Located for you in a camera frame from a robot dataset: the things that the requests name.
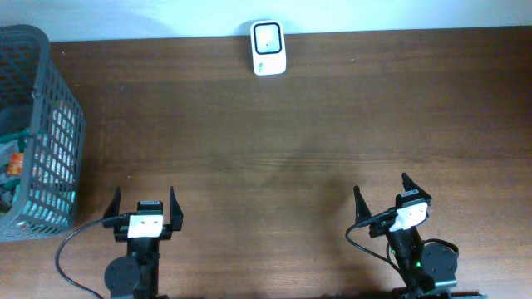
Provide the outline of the orange tissue packet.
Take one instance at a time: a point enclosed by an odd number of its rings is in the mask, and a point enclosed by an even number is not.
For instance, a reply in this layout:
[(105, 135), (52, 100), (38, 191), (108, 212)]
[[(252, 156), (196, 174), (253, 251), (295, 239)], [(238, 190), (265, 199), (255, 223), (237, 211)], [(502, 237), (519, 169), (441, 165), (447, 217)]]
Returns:
[(7, 174), (10, 176), (20, 176), (22, 174), (24, 153), (14, 153), (11, 155), (7, 165)]

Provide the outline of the green 3M package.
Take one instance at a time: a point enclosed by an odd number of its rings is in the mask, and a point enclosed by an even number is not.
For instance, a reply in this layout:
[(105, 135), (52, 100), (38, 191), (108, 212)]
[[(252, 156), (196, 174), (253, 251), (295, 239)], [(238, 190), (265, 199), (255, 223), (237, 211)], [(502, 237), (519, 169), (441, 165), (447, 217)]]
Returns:
[(7, 213), (16, 201), (22, 175), (8, 175), (7, 165), (12, 154), (25, 152), (27, 135), (28, 129), (25, 129), (1, 137), (1, 213)]

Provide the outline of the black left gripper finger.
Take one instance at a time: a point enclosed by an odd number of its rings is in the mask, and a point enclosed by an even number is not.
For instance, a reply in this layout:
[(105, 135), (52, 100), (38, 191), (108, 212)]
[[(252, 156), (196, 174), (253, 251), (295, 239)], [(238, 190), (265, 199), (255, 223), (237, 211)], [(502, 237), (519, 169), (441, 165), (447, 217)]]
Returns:
[(121, 188), (117, 187), (113, 195), (111, 203), (107, 207), (106, 211), (103, 214), (103, 223), (104, 227), (112, 227), (114, 222), (120, 216), (120, 204), (121, 204)]
[(184, 222), (184, 214), (175, 196), (174, 187), (170, 188), (170, 227), (172, 231), (180, 231)]

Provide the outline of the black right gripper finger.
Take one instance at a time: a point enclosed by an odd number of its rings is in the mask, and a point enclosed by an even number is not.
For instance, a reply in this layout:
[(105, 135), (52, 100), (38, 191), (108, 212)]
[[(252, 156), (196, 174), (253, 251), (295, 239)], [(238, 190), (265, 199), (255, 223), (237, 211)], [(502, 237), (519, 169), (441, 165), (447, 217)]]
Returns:
[(353, 195), (356, 204), (356, 221), (357, 227), (367, 226), (367, 221), (372, 217), (369, 207), (366, 204), (365, 199), (362, 196), (361, 190), (358, 185), (353, 187)]
[(420, 195), (423, 199), (425, 199), (428, 203), (432, 201), (432, 197), (418, 184), (416, 184), (407, 173), (402, 173), (401, 179), (403, 188), (406, 192), (417, 190), (417, 194)]

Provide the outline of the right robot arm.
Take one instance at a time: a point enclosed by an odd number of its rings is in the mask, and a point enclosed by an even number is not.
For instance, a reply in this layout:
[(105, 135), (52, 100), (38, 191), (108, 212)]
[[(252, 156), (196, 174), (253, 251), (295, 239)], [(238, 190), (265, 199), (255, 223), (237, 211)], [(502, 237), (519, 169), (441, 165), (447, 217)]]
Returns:
[[(483, 298), (478, 292), (453, 292), (457, 286), (459, 248), (439, 238), (423, 239), (417, 227), (429, 218), (432, 196), (415, 183), (408, 174), (401, 175), (404, 191), (395, 198), (395, 205), (373, 215), (360, 188), (353, 187), (356, 204), (355, 223), (345, 238), (355, 248), (384, 261), (395, 270), (405, 286), (392, 291), (393, 298)], [(355, 242), (350, 233), (358, 228), (369, 229), (371, 238), (387, 239), (384, 256)]]

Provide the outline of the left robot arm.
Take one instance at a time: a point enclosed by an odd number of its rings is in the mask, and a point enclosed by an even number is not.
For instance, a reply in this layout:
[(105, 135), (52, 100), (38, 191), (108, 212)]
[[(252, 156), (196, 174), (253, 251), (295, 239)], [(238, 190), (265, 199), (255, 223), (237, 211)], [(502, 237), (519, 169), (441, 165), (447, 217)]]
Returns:
[(104, 283), (112, 298), (162, 298), (159, 293), (160, 242), (180, 231), (184, 214), (170, 190), (170, 221), (164, 222), (161, 201), (140, 201), (134, 213), (120, 213), (121, 190), (103, 214), (103, 227), (113, 230), (116, 242), (126, 244), (126, 254), (107, 266)]

